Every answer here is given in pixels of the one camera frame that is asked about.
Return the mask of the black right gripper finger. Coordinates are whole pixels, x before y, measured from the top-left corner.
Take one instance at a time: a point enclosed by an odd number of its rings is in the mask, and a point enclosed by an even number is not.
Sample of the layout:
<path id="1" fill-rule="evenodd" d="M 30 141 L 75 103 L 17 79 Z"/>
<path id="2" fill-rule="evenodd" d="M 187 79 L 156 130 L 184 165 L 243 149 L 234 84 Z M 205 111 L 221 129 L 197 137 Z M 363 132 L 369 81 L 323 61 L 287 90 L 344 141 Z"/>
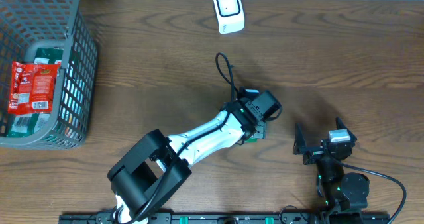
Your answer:
<path id="1" fill-rule="evenodd" d="M 335 122 L 336 122 L 337 129 L 346 129 L 347 133 L 350 135 L 351 142 L 357 141 L 357 137 L 350 131 L 350 129 L 347 128 L 347 126 L 343 123 L 340 117 L 336 117 Z"/>
<path id="2" fill-rule="evenodd" d="M 307 146 L 305 143 L 304 135 L 301 131 L 300 124 L 295 124 L 295 140 L 293 144 L 293 154 L 301 155 L 304 154 L 307 150 Z"/>

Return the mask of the red snack bag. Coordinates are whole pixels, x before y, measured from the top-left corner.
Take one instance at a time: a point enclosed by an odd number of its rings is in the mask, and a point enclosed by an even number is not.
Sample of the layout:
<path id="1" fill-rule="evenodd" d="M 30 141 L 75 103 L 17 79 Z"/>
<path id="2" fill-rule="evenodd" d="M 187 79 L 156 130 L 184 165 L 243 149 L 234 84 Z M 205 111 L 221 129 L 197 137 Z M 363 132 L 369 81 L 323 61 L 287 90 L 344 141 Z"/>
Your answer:
<path id="1" fill-rule="evenodd" d="M 26 65 L 13 62 L 11 69 L 11 81 L 10 81 L 10 91 L 9 91 L 9 104 L 8 112 L 14 115 L 19 114 L 18 110 L 18 99 L 19 99 L 19 85 L 25 71 Z"/>
<path id="2" fill-rule="evenodd" d="M 25 64 L 18 83 L 16 115 L 52 111 L 56 77 L 60 66 L 61 63 Z"/>

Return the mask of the green capped white jar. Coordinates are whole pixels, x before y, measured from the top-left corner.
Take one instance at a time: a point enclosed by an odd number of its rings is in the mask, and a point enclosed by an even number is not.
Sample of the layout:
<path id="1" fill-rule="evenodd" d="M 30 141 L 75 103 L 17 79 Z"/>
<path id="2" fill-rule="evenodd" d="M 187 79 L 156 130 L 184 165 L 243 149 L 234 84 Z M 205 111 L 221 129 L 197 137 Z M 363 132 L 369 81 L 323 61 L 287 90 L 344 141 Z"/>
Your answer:
<path id="1" fill-rule="evenodd" d="M 264 137 L 250 137 L 249 139 L 246 139 L 245 142 L 257 142 L 259 140 L 263 140 Z"/>

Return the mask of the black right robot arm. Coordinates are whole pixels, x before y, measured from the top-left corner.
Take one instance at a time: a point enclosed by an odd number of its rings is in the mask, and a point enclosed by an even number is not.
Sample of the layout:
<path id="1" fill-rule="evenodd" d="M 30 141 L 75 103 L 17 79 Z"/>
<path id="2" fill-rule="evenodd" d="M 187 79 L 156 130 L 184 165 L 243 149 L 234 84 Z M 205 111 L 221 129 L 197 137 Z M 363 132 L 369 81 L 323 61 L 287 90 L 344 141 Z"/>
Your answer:
<path id="1" fill-rule="evenodd" d="M 342 161 L 352 154 L 357 137 L 340 118 L 319 145 L 310 146 L 299 124 L 295 126 L 293 154 L 302 155 L 304 165 L 316 165 L 316 188 L 326 207 L 311 214 L 309 223 L 362 223 L 361 211 L 368 207 L 369 179 L 360 173 L 346 173 Z"/>

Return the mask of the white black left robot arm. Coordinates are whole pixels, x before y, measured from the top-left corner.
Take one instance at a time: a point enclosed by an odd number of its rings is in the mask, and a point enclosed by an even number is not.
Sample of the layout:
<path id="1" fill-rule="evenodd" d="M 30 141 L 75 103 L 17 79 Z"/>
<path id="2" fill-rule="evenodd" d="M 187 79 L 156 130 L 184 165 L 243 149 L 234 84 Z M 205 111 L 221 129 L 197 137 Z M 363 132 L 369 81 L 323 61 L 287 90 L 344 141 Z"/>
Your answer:
<path id="1" fill-rule="evenodd" d="M 281 103 L 269 91 L 241 89 L 203 125 L 176 135 L 158 129 L 145 134 L 107 174 L 117 200 L 113 222 L 146 221 L 188 179 L 194 164 L 243 144 L 281 112 Z"/>

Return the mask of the white barcode scanner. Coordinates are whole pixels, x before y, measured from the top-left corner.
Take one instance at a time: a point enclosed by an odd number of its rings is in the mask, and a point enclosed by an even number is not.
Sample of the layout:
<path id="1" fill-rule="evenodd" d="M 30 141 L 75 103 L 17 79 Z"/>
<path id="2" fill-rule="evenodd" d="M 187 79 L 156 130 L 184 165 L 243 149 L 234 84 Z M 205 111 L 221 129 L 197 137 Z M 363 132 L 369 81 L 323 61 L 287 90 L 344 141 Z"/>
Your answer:
<path id="1" fill-rule="evenodd" d="M 244 29 L 245 15 L 241 0 L 213 0 L 220 34 Z"/>

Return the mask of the green white flat package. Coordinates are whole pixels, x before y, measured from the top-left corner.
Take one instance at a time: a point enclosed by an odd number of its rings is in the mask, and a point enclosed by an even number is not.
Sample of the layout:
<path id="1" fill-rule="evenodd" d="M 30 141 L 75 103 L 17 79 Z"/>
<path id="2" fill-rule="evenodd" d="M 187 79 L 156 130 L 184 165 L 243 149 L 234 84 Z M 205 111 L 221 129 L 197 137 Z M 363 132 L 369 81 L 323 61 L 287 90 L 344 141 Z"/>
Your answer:
<path id="1" fill-rule="evenodd" d="M 63 50 L 59 48 L 38 48 L 34 62 L 26 64 L 62 63 Z M 50 118 L 50 113 L 29 113 L 13 115 L 12 124 L 7 131 L 8 137 L 27 137 L 43 128 Z"/>

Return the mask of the grey plastic mesh basket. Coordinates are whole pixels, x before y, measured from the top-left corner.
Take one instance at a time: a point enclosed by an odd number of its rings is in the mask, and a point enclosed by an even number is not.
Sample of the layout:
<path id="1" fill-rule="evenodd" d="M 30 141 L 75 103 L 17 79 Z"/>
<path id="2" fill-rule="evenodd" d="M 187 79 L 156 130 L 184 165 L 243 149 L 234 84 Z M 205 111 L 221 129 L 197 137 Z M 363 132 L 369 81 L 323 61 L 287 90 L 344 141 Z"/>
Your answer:
<path id="1" fill-rule="evenodd" d="M 84 143 L 89 124 L 98 51 L 80 0 L 1 0 L 1 147 L 66 150 Z M 14 61 L 33 62 L 38 48 L 60 48 L 52 112 L 27 137 L 8 137 L 15 116 L 8 113 Z"/>

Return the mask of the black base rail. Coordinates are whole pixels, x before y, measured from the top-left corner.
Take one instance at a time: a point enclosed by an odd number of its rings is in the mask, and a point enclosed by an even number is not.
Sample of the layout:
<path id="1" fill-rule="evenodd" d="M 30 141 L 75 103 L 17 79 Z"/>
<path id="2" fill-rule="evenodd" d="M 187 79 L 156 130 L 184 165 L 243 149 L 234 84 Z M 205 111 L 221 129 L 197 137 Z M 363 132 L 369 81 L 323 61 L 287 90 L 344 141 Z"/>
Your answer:
<path id="1" fill-rule="evenodd" d="M 111 224 L 114 222 L 111 212 L 95 214 L 60 215 L 59 224 Z M 284 212 L 282 214 L 189 214 L 156 213 L 149 217 L 146 224 L 300 224 L 322 223 L 316 215 L 308 213 Z"/>

